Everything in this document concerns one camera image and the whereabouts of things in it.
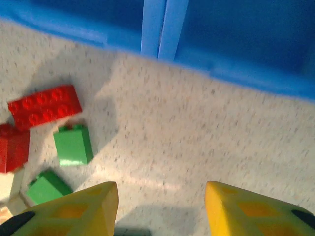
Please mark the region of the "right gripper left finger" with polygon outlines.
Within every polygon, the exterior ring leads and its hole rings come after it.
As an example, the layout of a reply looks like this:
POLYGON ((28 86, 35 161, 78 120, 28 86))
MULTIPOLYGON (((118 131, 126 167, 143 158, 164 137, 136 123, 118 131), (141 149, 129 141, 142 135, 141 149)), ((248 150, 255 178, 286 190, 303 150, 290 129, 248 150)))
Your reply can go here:
POLYGON ((24 210, 0 226, 2 236, 112 236, 119 197, 104 182, 24 210))

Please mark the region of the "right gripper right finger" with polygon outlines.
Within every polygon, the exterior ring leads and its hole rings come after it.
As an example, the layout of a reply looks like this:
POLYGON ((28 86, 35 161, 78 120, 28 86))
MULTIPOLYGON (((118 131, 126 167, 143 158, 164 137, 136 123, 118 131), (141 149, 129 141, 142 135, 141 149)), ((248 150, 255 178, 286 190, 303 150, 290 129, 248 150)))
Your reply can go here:
POLYGON ((313 236, 308 210, 242 188, 209 181, 205 209, 213 236, 313 236))

